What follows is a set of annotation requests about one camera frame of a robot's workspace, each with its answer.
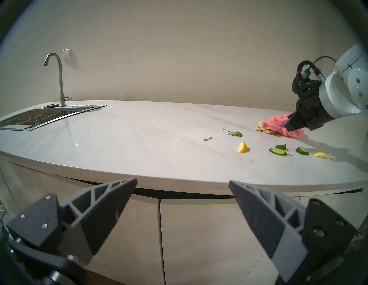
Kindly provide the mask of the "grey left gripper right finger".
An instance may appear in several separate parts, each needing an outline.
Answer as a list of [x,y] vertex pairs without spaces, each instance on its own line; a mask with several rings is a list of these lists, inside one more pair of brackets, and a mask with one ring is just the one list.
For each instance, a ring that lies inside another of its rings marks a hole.
[[275,285],[321,283],[345,261],[357,228],[317,198],[291,197],[238,181],[229,189],[247,224],[278,271]]

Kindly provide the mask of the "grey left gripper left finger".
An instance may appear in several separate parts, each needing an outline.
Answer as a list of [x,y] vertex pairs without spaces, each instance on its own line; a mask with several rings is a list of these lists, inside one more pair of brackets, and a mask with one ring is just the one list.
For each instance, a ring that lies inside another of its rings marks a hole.
[[89,263],[116,226],[136,178],[94,185],[59,201],[47,194],[8,224],[18,256],[74,256]]

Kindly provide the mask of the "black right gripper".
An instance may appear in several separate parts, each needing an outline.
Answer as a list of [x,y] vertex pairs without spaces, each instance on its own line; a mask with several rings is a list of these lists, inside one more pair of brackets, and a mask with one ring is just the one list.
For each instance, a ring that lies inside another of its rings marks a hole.
[[302,87],[301,91],[297,110],[283,121],[283,127],[288,132],[302,128],[313,131],[335,120],[324,109],[317,87]]

